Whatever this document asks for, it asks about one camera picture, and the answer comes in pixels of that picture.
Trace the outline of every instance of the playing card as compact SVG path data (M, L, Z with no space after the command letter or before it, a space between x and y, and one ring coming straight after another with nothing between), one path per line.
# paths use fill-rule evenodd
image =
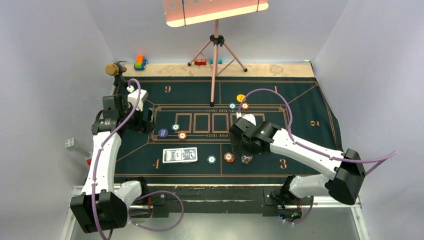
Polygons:
M198 160L198 148L169 148L163 150L162 163L192 163Z

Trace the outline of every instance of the tripod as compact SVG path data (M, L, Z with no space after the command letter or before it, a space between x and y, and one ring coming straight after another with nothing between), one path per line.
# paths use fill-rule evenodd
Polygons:
M241 68L243 68L243 70L245 72L248 71L248 69L243 65L242 61L240 61L240 59L236 56L236 54L231 50L231 48L225 43L225 39L222 35L219 35L219 27L220 27L220 22L219 19L215 20L215 34L211 35L209 40L206 42L206 44L200 49L200 51L196 54L196 56L193 57L193 59L191 61L189 61L187 63L188 66L191 66L192 63L197 59L197 57L199 55L202 55L205 59L205 55L203 54L203 50L205 50L205 48L207 46L209 46L210 43L213 43L213 64L209 65L212 66L212 88L210 90L210 106L213 107L214 106L214 94L215 94L215 78L221 74L230 64L232 64L234 62L234 60L236 60L238 62L238 64L240 64ZM234 57L221 71L218 72L218 45L220 47L222 47L223 45L226 47L226 49L228 50L228 52Z

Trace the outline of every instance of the white wall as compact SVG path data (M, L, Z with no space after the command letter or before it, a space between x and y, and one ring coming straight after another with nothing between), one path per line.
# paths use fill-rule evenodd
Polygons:
M85 2L113 57L119 60L135 62L137 54L144 54L150 63L186 63L214 33L213 21L167 26L162 0ZM244 63L314 59L348 0L268 2L265 11L220 21L220 34ZM211 46L206 53L212 57ZM224 48L220 56L224 61L232 59Z
M0 239L59 239L88 170L64 142L92 147L111 60L83 0L2 1Z
M373 240L423 239L423 63L422 0L349 1L314 63L344 148L399 152L361 190Z

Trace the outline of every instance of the poker table mat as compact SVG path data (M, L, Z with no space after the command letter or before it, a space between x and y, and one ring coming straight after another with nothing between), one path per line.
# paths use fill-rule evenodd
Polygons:
M155 109L156 128L149 135L129 130L123 134L115 183L142 176L148 184L282 184L290 175L317 174L302 163L274 153L255 155L248 164L241 159L231 163L224 160L224 154L231 152L228 130L236 119L236 110L229 109L229 104L238 107L237 95L259 88L275 90L286 98L293 113L291 128L295 136L342 151L338 121L314 77L217 77L214 107L209 105L210 77L135 78L148 92L144 119L148 108ZM115 93L128 94L122 87L117 87ZM256 92L246 102L250 107L242 114L253 114L257 126L265 120L287 129L287 106L276 94ZM185 140L178 139L177 132L171 130L175 123L187 133ZM160 129L167 129L168 136L159 137ZM162 163L163 149L191 147L197 148L198 161ZM215 164L207 161L211 155L216 157Z

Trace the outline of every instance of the gray floor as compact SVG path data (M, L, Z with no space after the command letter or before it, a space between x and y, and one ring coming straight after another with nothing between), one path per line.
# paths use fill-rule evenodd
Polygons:
M177 213L169 218L145 219L144 225L164 228L178 219ZM85 234L75 224L72 240L101 240L99 234ZM283 224L278 217L260 214L202 214L188 213L181 223L166 232L151 232L132 224L116 229L112 240L359 240L352 211L343 208L314 208L299 225Z

